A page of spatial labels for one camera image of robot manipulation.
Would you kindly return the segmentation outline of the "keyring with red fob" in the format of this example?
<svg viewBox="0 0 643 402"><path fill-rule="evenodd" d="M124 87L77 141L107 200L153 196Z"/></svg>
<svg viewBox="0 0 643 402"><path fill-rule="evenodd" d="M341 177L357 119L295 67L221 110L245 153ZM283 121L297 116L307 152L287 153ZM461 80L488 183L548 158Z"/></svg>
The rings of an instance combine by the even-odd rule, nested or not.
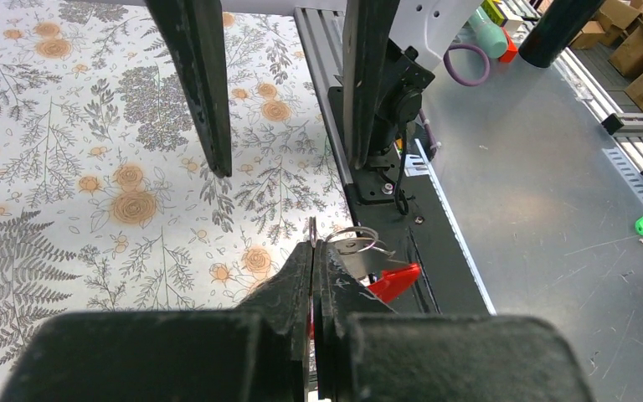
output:
<svg viewBox="0 0 643 402"><path fill-rule="evenodd" d="M324 239L336 249L352 278L389 306L418 280L416 262L398 260L378 231L365 226L337 230Z"/></svg>

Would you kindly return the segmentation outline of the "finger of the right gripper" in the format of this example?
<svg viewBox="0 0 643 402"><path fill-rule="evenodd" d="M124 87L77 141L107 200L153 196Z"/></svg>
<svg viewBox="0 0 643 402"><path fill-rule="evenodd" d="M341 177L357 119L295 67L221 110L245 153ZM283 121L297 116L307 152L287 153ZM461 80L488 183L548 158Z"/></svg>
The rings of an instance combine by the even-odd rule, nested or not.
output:
<svg viewBox="0 0 643 402"><path fill-rule="evenodd" d="M223 8L220 1L145 2L172 61L209 169L232 175Z"/></svg>
<svg viewBox="0 0 643 402"><path fill-rule="evenodd" d="M368 158L388 37L399 0L348 1L342 32L343 130L349 166Z"/></svg>

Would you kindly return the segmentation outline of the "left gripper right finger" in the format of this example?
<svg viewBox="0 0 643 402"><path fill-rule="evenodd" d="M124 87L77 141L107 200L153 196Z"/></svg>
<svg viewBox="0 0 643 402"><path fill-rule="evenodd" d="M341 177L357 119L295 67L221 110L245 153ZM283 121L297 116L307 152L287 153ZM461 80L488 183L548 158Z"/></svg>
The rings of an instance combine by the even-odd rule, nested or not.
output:
<svg viewBox="0 0 643 402"><path fill-rule="evenodd" d="M313 261L314 333L342 333L342 324L352 313L394 310L347 271L333 245L318 241Z"/></svg>

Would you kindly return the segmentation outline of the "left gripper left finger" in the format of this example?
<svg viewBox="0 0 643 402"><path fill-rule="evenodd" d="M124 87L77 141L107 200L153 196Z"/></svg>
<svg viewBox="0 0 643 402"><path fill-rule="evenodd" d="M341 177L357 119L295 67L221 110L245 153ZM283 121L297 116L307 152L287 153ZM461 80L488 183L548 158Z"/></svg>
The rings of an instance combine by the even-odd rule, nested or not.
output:
<svg viewBox="0 0 643 402"><path fill-rule="evenodd" d="M277 333L308 332L311 309L311 274L314 248L298 243L279 272L255 288L239 305L244 312L257 312Z"/></svg>

